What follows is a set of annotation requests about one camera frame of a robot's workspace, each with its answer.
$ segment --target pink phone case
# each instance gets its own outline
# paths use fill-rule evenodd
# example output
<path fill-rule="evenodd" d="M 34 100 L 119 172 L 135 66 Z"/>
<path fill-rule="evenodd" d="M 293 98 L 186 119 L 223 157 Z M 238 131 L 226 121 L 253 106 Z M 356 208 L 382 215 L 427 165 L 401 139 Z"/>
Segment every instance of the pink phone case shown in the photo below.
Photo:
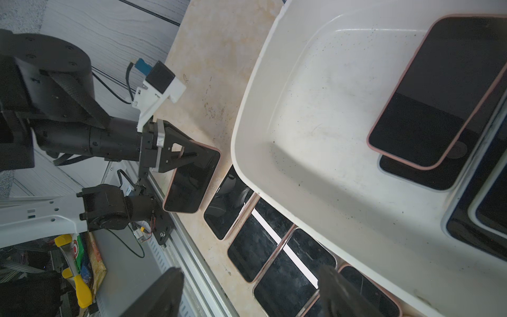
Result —
<path fill-rule="evenodd" d="M 347 266 L 351 266 L 353 267 L 352 265 L 348 264 L 348 263 L 343 263 L 340 268 L 338 269 L 338 273 L 341 272 L 341 270 L 343 270 L 344 267 L 347 267 Z M 369 277 L 367 277 L 366 275 L 362 274 L 364 277 L 366 277 L 370 282 L 372 282 L 382 293 L 384 293 L 387 297 L 389 297 L 390 300 L 392 300 L 392 302 L 398 307 L 398 310 L 400 311 L 400 315 L 399 317 L 403 317 L 403 312 L 402 312 L 402 307 L 400 306 L 400 303 L 398 303 L 398 300 L 396 300 L 394 298 L 394 295 L 391 294 L 390 292 L 388 292 L 385 288 L 383 288 L 382 286 L 378 285 L 377 283 L 375 283 L 374 281 L 372 281 Z"/>
<path fill-rule="evenodd" d="M 205 148 L 208 148 L 208 149 L 212 149 L 212 150 L 215 150 L 215 151 L 219 152 L 219 153 L 220 153 L 220 159 L 219 159 L 219 162 L 218 162 L 217 166 L 220 164 L 220 160 L 222 159 L 222 153 L 220 152 L 220 150 L 219 150 L 219 149 L 217 149 L 217 148 L 215 148 L 215 147 L 211 147 L 211 146 L 206 145 L 206 144 L 203 144 L 203 143 L 201 143 L 201 142 L 197 142 L 197 141 L 195 141 L 195 140 L 190 140 L 190 141 L 191 141 L 191 142 L 193 142 L 193 143 L 195 143 L 195 144 L 197 144 L 197 145 L 200 145 L 200 146 L 202 146 L 202 147 L 205 147 Z M 183 152 L 184 152 L 184 151 L 185 151 L 185 147 L 182 147 L 182 149 L 181 149 L 181 150 L 180 150 L 180 152 L 179 152 L 178 157 L 181 157 L 181 156 L 183 155 Z M 174 169 L 174 172 L 172 173 L 172 176 L 171 176 L 171 181 L 169 182 L 169 187 L 168 187 L 168 189 L 167 189 L 167 193 L 166 193 L 166 195 L 165 195 L 164 202 L 162 203 L 162 209 L 164 209 L 164 211 L 165 211 L 165 212 L 168 212 L 168 213 L 176 213 L 176 212 L 172 212 L 172 211 L 170 211 L 170 210 L 166 210 L 166 209 L 164 208 L 164 206 L 165 206 L 165 203 L 166 203 L 167 197 L 169 196 L 169 191 L 171 190 L 172 182 L 174 182 L 174 176 L 176 175 L 177 170 L 178 170 L 178 169 L 177 169 L 177 168 L 175 168 L 175 169 Z"/>
<path fill-rule="evenodd" d="M 407 161 L 401 157 L 398 157 L 396 155 L 393 155 L 391 153 L 388 153 L 386 151 L 383 151 L 381 149 L 377 149 L 375 148 L 373 145 L 370 144 L 370 134 L 372 134 L 372 131 L 373 129 L 375 128 L 375 126 L 377 125 L 377 122 L 379 121 L 380 117 L 382 117 L 382 114 L 384 113 L 385 109 L 387 108 L 387 105 L 389 104 L 389 102 L 391 101 L 392 99 L 392 96 L 394 95 L 394 93 L 396 92 L 396 90 L 398 89 L 398 86 L 400 85 L 400 83 L 402 82 L 402 79 L 403 77 L 405 77 L 405 74 L 407 73 L 408 69 L 410 68 L 410 65 L 412 65 L 412 62 L 414 61 L 414 58 L 417 56 L 417 53 L 419 52 L 419 49 L 421 48 L 422 44 L 424 43 L 424 41 L 426 40 L 426 37 L 428 36 L 428 34 L 431 32 L 431 29 L 433 29 L 433 26 L 439 22 L 440 20 L 443 20 L 445 18 L 449 18 L 449 17 L 499 17 L 499 18 L 507 18 L 507 16 L 505 15 L 481 15 L 481 14 L 473 14 L 473 15 L 468 15 L 468 14 L 452 14 L 452 15 L 447 15 L 447 16 L 444 16 L 440 19 L 438 19 L 437 21 L 435 21 L 431 27 L 429 28 L 428 32 L 426 33 L 426 35 L 424 36 L 421 44 L 419 44 L 419 47 L 417 48 L 417 50 L 415 51 L 415 54 L 414 56 L 412 56 L 412 58 L 410 59 L 410 62 L 409 64 L 407 65 L 407 68 L 405 68 L 405 71 L 403 72 L 402 76 L 400 77 L 400 80 L 398 81 L 398 83 L 396 84 L 396 87 L 394 88 L 391 96 L 389 97 L 389 100 L 388 102 L 386 103 L 386 105 L 384 106 L 384 109 L 382 109 L 382 112 L 380 113 L 380 115 L 378 116 L 377 120 L 375 121 L 375 124 L 373 125 L 373 127 L 371 128 L 370 130 L 370 133 L 368 133 L 368 137 L 366 139 L 366 143 L 368 144 L 368 147 L 370 147 L 370 149 L 372 149 L 373 151 L 375 152 L 378 152 L 382 155 L 385 155 L 387 157 L 390 157 L 392 158 L 393 160 L 396 160 L 396 161 L 399 161 L 405 165 L 408 165 L 408 166 L 411 166 L 413 168 L 417 168 L 417 169 L 420 169 L 420 170 L 430 170 L 430 169 L 434 169 L 435 167 L 439 166 L 440 163 L 442 163 L 442 161 L 444 160 L 444 158 L 447 156 L 447 154 L 449 153 L 449 151 L 451 150 L 451 148 L 454 146 L 454 144 L 456 143 L 456 141 L 458 140 L 459 136 L 461 135 L 461 133 L 463 132 L 463 130 L 465 129 L 466 125 L 469 123 L 469 121 L 472 119 L 472 117 L 476 114 L 476 112 L 479 110 L 479 108 L 482 106 L 483 102 L 486 100 L 486 98 L 489 96 L 489 94 L 493 91 L 494 87 L 498 84 L 498 82 L 500 81 L 500 78 L 503 76 L 503 73 L 505 73 L 505 70 L 507 69 L 507 62 L 505 63 L 505 65 L 503 66 L 503 68 L 500 70 L 500 73 L 498 73 L 498 76 L 496 76 L 495 80 L 493 81 L 493 83 L 491 84 L 491 86 L 488 88 L 488 90 L 486 91 L 486 93 L 484 94 L 484 96 L 481 98 L 481 100 L 479 100 L 479 103 L 477 104 L 477 106 L 474 108 L 474 110 L 472 111 L 472 113 L 470 114 L 470 116 L 468 117 L 468 119 L 464 122 L 463 126 L 460 128 L 460 130 L 458 131 L 458 133 L 456 134 L 456 136 L 454 137 L 454 139 L 451 141 L 451 143 L 449 144 L 449 147 L 445 150 L 445 152 L 443 153 L 442 157 L 438 160 L 438 162 L 432 166 L 420 166 L 416 163 L 413 163 L 413 162 L 410 162 L 410 161 Z"/>

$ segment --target stacked phones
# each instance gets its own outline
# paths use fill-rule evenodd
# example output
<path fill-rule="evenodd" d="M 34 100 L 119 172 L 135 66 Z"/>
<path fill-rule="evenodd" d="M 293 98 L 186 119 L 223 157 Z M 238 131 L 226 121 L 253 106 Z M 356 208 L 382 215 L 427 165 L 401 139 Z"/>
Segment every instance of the stacked phones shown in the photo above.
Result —
<path fill-rule="evenodd" d="M 437 21 L 368 135 L 381 169 L 450 188 L 507 89 L 506 69 L 506 17 Z"/>

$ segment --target floor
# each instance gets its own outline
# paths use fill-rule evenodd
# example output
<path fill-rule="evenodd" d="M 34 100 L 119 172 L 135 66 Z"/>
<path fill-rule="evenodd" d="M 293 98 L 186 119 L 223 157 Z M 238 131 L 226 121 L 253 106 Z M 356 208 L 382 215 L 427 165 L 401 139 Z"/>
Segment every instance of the floor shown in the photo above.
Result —
<path fill-rule="evenodd" d="M 130 60 L 165 61 L 190 0 L 0 0 L 0 28 L 61 38 L 83 49 L 93 71 L 129 100 L 125 70 Z M 117 100 L 96 79 L 95 99 L 109 115 L 137 121 L 139 111 Z M 143 75 L 133 69 L 133 90 Z M 67 195 L 100 184 L 101 158 L 55 167 L 35 149 L 35 168 L 14 173 L 11 197 Z"/>

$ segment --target black cable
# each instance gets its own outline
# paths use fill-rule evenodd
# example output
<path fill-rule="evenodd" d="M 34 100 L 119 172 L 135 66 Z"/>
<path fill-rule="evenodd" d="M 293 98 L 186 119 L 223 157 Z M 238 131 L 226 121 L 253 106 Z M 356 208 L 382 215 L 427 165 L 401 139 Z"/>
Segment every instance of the black cable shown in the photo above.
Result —
<path fill-rule="evenodd" d="M 105 84 L 105 82 L 103 82 L 103 81 L 102 81 L 102 79 L 100 79 L 100 78 L 99 78 L 99 76 L 97 76 L 94 72 L 92 72 L 92 75 L 93 75 L 93 77 L 95 77 L 95 78 L 96 78 L 96 79 L 97 79 L 97 80 L 98 80 L 101 84 L 103 84 L 103 85 L 104 85 L 104 87 L 105 87 L 105 88 L 107 88 L 107 89 L 108 89 L 108 90 L 109 90 L 109 91 L 110 91 L 110 92 L 111 92 L 111 93 L 112 93 L 112 94 L 113 94 L 116 98 L 118 98 L 121 102 L 126 103 L 126 104 L 131 104 L 130 102 L 123 100 L 123 98 L 122 98 L 122 97 L 118 96 L 118 95 L 117 95 L 117 94 L 116 94 L 116 93 L 115 93 L 115 92 L 114 92 L 111 88 L 109 88 L 109 86 L 108 86 L 108 85 L 106 85 L 106 84 Z"/>
<path fill-rule="evenodd" d="M 81 162 L 81 161 L 87 160 L 87 159 L 89 159 L 91 157 L 93 157 L 93 156 L 80 155 L 78 157 L 75 157 L 75 158 L 72 158 L 72 159 L 69 159 L 69 160 L 65 160 L 62 163 L 60 163 L 58 166 L 71 165 L 71 164 L 74 164 L 74 163 L 77 163 L 77 162 Z"/>
<path fill-rule="evenodd" d="M 125 73 L 125 81 L 127 82 L 127 88 L 128 88 L 128 92 L 130 93 L 130 99 L 132 99 L 132 101 L 134 101 L 134 95 L 132 94 L 132 90 L 130 90 L 130 83 L 128 82 L 128 77 L 130 75 L 130 71 L 132 70 L 132 67 L 134 67 L 134 63 L 130 62 L 130 64 L 128 64 L 128 67 L 127 67 L 127 73 Z"/>
<path fill-rule="evenodd" d="M 60 156 L 56 160 L 53 160 L 53 164 L 55 166 L 65 166 L 65 165 L 70 165 L 70 164 L 84 161 L 84 160 L 89 159 L 91 157 L 91 156 L 81 155 L 81 156 L 71 159 L 72 155 L 73 154 L 63 154 L 62 156 Z"/>
<path fill-rule="evenodd" d="M 125 173 L 125 171 L 122 169 L 119 169 L 116 171 L 116 174 L 118 174 L 118 179 L 120 180 L 120 187 L 122 187 L 122 185 L 123 185 L 123 180 L 122 180 L 122 176 L 120 175 L 120 173 L 123 174 L 123 176 L 125 176 L 125 178 L 129 182 L 129 184 L 132 186 L 132 189 L 134 189 L 135 188 L 134 182 L 130 179 L 130 177 L 127 175 L 127 173 Z"/>
<path fill-rule="evenodd" d="M 73 154 L 63 154 L 59 158 L 53 160 L 53 165 L 60 166 L 61 163 L 65 162 L 67 159 L 71 158 Z"/>
<path fill-rule="evenodd" d="M 135 255 L 135 256 L 137 256 L 138 258 L 141 258 L 141 259 L 142 259 L 142 258 L 144 258 L 144 249 L 142 248 L 141 243 L 139 243 L 139 240 L 137 240 L 137 238 L 136 238 L 135 236 L 134 236 L 135 241 L 137 242 L 137 244 L 140 246 L 140 248 L 141 248 L 141 250 L 142 250 L 142 256 L 140 256 L 139 254 L 137 254 L 136 252 L 134 252 L 134 250 L 132 250 L 132 249 L 131 249 L 131 248 L 130 248 L 130 247 L 129 247 L 129 246 L 128 246 L 125 242 L 123 242 L 123 240 L 122 240 L 119 236 L 117 236 L 114 232 L 112 232 L 112 231 L 111 231 L 111 230 L 109 230 L 109 229 L 106 229 L 106 230 L 107 230 L 107 231 L 109 231 L 110 233 L 112 233 L 112 234 L 113 234 L 113 235 L 114 235 L 114 236 L 115 236 L 115 237 L 116 237 L 116 238 L 117 238 L 117 239 L 118 239 L 121 243 L 123 243 L 123 245 L 124 245 L 124 246 L 126 246 L 126 247 L 127 247 L 127 249 L 128 249 L 130 252 L 134 253 L 134 255 Z"/>
<path fill-rule="evenodd" d="M 160 14 L 158 14 L 158 13 L 155 13 L 155 12 L 153 12 L 153 11 L 150 11 L 150 10 L 148 10 L 148 9 L 145 9 L 145 8 L 143 8 L 143 7 L 140 7 L 140 6 L 136 5 L 136 4 L 133 4 L 133 3 L 132 3 L 132 2 L 130 2 L 130 1 L 127 1 L 127 0 L 120 0 L 120 1 L 121 1 L 121 2 L 123 2 L 123 3 L 125 3 L 125 4 L 128 4 L 129 6 L 133 6 L 133 7 L 134 7 L 134 8 L 136 8 L 136 9 L 142 10 L 142 11 L 144 11 L 144 12 L 146 12 L 146 13 L 149 13 L 149 14 L 151 14 L 151 15 L 153 15 L 153 16 L 156 16 L 156 17 L 157 17 L 157 18 L 159 18 L 159 19 L 162 19 L 162 20 L 164 20 L 164 21 L 167 21 L 167 22 L 169 22 L 169 23 L 172 23 L 172 24 L 174 24 L 174 25 L 176 25 L 176 26 L 180 26 L 180 24 L 179 24 L 178 22 L 173 21 L 173 20 L 171 20 L 171 19 L 168 19 L 168 18 L 166 18 L 166 17 L 164 17 L 164 16 L 161 16 L 161 15 L 160 15 Z"/>

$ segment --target black cylindrical joint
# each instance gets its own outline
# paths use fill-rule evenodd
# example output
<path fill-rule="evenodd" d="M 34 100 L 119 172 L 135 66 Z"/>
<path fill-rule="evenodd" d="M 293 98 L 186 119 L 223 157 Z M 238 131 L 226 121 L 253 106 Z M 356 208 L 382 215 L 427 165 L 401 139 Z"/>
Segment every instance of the black cylindrical joint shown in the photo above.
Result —
<path fill-rule="evenodd" d="M 150 196 L 125 196 L 130 222 L 150 221 L 156 202 Z"/>
<path fill-rule="evenodd" d="M 31 124 L 44 151 L 139 161 L 141 133 L 134 121 L 111 118 L 108 129 L 51 120 L 32 120 Z"/>

